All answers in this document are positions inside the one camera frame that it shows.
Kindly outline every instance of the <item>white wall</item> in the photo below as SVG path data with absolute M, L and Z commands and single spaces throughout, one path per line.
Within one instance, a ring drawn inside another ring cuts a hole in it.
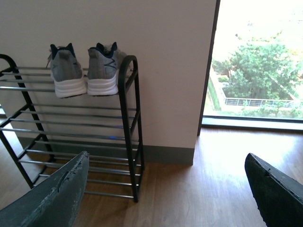
M 88 48 L 117 41 L 138 58 L 144 144 L 194 148 L 214 8 L 215 0 L 2 1 L 0 53 L 45 66 L 50 44 L 72 42 L 87 67 Z

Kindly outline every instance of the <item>tree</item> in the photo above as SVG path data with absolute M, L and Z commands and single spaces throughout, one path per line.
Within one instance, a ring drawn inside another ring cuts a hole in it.
M 222 62 L 232 72 L 227 97 L 289 99 L 292 83 L 298 81 L 302 63 L 276 37 L 252 38 Z

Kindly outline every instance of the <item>sneaker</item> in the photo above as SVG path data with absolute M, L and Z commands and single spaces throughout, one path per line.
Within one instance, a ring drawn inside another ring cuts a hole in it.
M 79 96 L 87 92 L 85 79 L 72 44 L 57 48 L 51 45 L 51 77 L 58 98 Z
M 89 48 L 88 90 L 90 96 L 109 96 L 118 93 L 119 53 L 117 43 Z

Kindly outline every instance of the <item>green foliage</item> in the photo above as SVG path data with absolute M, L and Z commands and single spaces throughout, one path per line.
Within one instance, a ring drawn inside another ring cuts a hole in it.
M 218 77 L 218 81 L 219 81 L 220 83 L 223 83 L 223 82 L 228 82 L 229 79 L 228 79 L 227 77 Z
M 221 110 L 220 103 L 219 103 L 219 100 L 218 100 L 218 96 L 216 94 L 216 90 L 214 88 L 214 84 L 213 84 L 211 79 L 209 79 L 209 81 L 208 81 L 207 88 L 208 88 L 208 91 L 209 91 L 210 98 L 213 101 L 214 109 L 216 111 L 220 111 Z
M 216 59 L 213 59 L 212 67 L 218 75 L 227 75 L 228 77 L 230 77 L 230 64 L 228 61 L 220 62 Z
M 235 51 L 228 61 L 232 71 L 230 86 L 224 89 L 227 97 L 289 99 L 290 81 L 298 81 L 302 63 L 278 39 L 247 41 Z

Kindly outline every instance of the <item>black metal frame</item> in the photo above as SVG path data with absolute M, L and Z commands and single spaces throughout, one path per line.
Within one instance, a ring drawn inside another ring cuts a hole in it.
M 73 157 L 76 154 L 65 152 L 65 151 L 54 151 L 52 149 L 52 145 L 59 144 L 62 146 L 78 146 L 83 148 L 102 148 L 102 149 L 119 149 L 126 151 L 127 158 L 121 157 L 105 157 L 102 155 L 94 154 L 90 155 L 90 161 L 93 163 L 101 163 L 107 165 L 120 165 L 128 167 L 128 170 L 121 170 L 121 169 L 113 169 L 113 168 L 103 168 L 103 167 L 94 167 L 91 166 L 89 168 L 90 172 L 94 173 L 107 173 L 107 174 L 118 174 L 118 175 L 126 175 L 130 177 L 130 183 L 123 183 L 123 182 L 111 182 L 111 181 L 103 181 L 103 180 L 94 180 L 88 179 L 88 183 L 106 183 L 106 184 L 114 184 L 114 185 L 121 185 L 121 186 L 131 186 L 132 188 L 132 196 L 129 195 L 121 195 L 121 194 L 110 194 L 104 192 L 92 192 L 86 191 L 86 193 L 97 194 L 97 195 L 108 195 L 108 196 L 115 196 L 115 197 L 122 197 L 122 198 L 132 198 L 135 202 L 138 202 L 138 193 L 142 181 L 143 171 L 144 171 L 144 155 L 143 155 L 143 137 L 142 137 L 142 122 L 141 122 L 141 107 L 140 107 L 140 92 L 139 92 L 139 73 L 138 73 L 138 61 L 135 56 L 128 55 L 124 58 L 120 72 L 118 76 L 118 95 L 120 100 L 120 108 L 108 108 L 108 107 L 95 107 L 95 106 L 74 106 L 74 105 L 52 105 L 52 104 L 34 104 L 28 92 L 54 92 L 54 89 L 37 89 L 37 88 L 27 88 L 25 83 L 35 83 L 35 84 L 44 84 L 44 83 L 52 83 L 52 81 L 45 81 L 45 80 L 28 80 L 22 79 L 22 75 L 25 76 L 46 76 L 50 78 L 49 69 L 47 73 L 20 73 L 19 70 L 45 70 L 46 68 L 36 68 L 36 67 L 17 67 L 15 62 L 7 55 L 0 54 L 0 59 L 4 59 L 9 64 L 9 68 L 0 71 L 0 84 L 5 82 L 16 82 L 18 86 L 16 87 L 5 87 L 0 86 L 0 90 L 13 90 L 13 91 L 21 91 L 24 97 L 26 104 L 18 109 L 14 114 L 9 116 L 4 122 L 0 124 L 0 139 L 2 140 L 5 148 L 9 152 L 10 156 L 14 160 L 15 164 L 19 168 L 20 172 L 22 173 L 24 179 L 30 186 L 33 188 L 37 183 L 40 177 L 48 177 L 49 175 L 44 174 L 46 168 L 59 168 L 62 164 L 56 163 L 57 159 L 65 160 L 68 159 L 67 157 Z M 127 72 L 129 66 L 133 64 L 132 74 L 128 77 Z M 15 79 L 2 79 L 5 75 L 14 75 Z M 127 105 L 127 92 L 129 91 L 130 86 L 134 83 L 134 90 L 135 90 L 135 101 L 136 101 L 136 108 L 128 108 Z M 71 115 L 71 116 L 82 116 L 83 114 L 75 114 L 75 113 L 57 113 L 57 112 L 45 112 L 45 111 L 36 111 L 35 106 L 46 106 L 46 107 L 53 107 L 55 108 L 86 108 L 86 109 L 100 109 L 100 110 L 121 110 L 121 117 L 119 116 L 108 116 L 108 115 L 86 115 L 90 117 L 97 117 L 97 118 L 112 118 L 112 119 L 122 119 L 122 126 L 117 125 L 103 125 L 103 124 L 87 124 L 87 123 L 70 123 L 70 122 L 54 122 L 54 121 L 41 121 L 39 119 L 39 115 Z M 22 114 L 31 114 L 33 120 L 28 119 L 19 119 Z M 5 128 L 11 122 L 26 122 L 26 123 L 34 123 L 37 127 L 37 130 L 29 130 L 29 129 L 9 129 Z M 54 131 L 45 131 L 43 128 L 43 124 L 62 124 L 62 125 L 74 125 L 77 127 L 107 127 L 107 128 L 116 128 L 116 129 L 123 129 L 125 137 L 113 137 L 113 136 L 104 136 L 104 135 L 96 135 L 96 134 L 75 134 L 72 132 L 54 132 Z M 138 139 L 133 138 L 133 133 L 137 129 L 138 131 Z M 26 133 L 35 133 L 38 134 L 32 142 L 30 142 L 24 150 L 18 156 L 14 152 L 12 146 L 10 145 L 9 141 L 7 140 L 6 136 L 4 135 L 4 131 L 14 131 L 14 132 L 26 132 Z M 52 136 L 63 136 L 63 137 L 81 137 L 81 138 L 95 138 L 101 140 L 124 140 L 125 141 L 125 148 L 118 144 L 115 146 L 108 146 L 108 145 L 95 145 L 95 144 L 82 144 L 77 143 L 71 140 L 69 142 L 57 142 L 51 141 L 48 139 L 48 135 Z M 36 144 L 44 144 L 46 150 L 36 150 L 33 147 Z M 39 153 L 42 155 L 48 155 L 48 161 L 36 161 L 36 160 L 23 160 L 22 158 L 28 153 Z M 35 165 L 43 165 L 43 168 L 39 172 L 39 174 L 31 179 L 28 173 L 23 167 L 23 163 L 31 163 Z

